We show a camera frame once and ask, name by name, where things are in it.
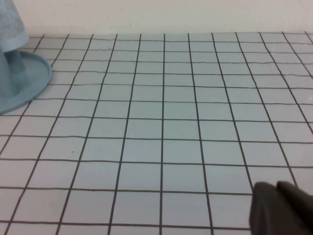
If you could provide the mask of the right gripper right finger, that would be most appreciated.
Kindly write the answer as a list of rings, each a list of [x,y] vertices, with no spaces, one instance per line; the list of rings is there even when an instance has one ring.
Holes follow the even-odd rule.
[[[313,234],[313,197],[286,181],[279,181],[276,188],[287,201],[302,228]]]

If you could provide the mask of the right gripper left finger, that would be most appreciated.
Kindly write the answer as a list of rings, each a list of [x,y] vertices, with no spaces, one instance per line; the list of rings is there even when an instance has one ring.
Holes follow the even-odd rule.
[[[252,235],[273,235],[276,232],[274,224],[277,213],[277,203],[280,195],[276,188],[266,182],[257,182],[253,189],[249,215],[249,225]]]

